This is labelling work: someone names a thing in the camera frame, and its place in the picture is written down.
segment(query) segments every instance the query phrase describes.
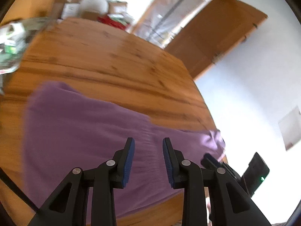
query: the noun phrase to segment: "red fabric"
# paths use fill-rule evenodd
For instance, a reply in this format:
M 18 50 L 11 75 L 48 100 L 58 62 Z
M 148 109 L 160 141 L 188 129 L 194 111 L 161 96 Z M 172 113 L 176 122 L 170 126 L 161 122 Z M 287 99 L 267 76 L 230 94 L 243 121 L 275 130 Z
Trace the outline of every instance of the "red fabric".
M 109 16 L 105 15 L 104 17 L 98 17 L 97 20 L 100 22 L 100 23 L 103 23 L 103 24 L 106 24 L 106 25 L 110 25 L 112 27 L 115 27 L 115 28 L 118 28 L 118 29 L 121 29 L 121 30 L 125 30 L 126 29 L 126 26 L 117 22 L 117 21 L 114 21 L 112 20 Z

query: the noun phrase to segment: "purple towel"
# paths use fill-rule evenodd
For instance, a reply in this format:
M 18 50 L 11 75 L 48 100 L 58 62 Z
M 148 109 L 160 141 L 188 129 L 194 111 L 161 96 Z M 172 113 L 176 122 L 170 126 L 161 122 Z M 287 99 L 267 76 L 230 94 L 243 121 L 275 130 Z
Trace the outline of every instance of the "purple towel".
M 205 153 L 220 159 L 225 143 L 219 131 L 181 131 L 160 127 L 116 104 L 87 98 L 65 83 L 46 82 L 29 98 L 24 123 L 24 181 L 40 207 L 74 167 L 98 167 L 135 139 L 135 155 L 125 189 L 115 189 L 116 216 L 161 203 L 179 193 L 168 183 L 162 140 L 200 165 Z M 89 196 L 87 223 L 91 218 Z

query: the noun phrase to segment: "wooden tabletop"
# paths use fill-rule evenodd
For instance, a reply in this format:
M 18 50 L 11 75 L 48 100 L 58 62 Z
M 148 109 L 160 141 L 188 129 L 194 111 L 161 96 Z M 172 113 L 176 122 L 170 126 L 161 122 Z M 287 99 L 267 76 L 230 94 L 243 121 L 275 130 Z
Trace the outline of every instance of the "wooden tabletop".
M 84 19 L 67 19 L 41 32 L 27 49 L 0 105 L 0 166 L 23 187 L 22 115 L 27 97 L 46 80 L 83 95 L 149 115 L 165 127 L 215 129 L 183 63 L 132 34 Z M 0 201 L 17 226 L 33 212 L 0 182 Z M 118 220 L 118 225 L 170 226 L 182 218 L 183 195 Z

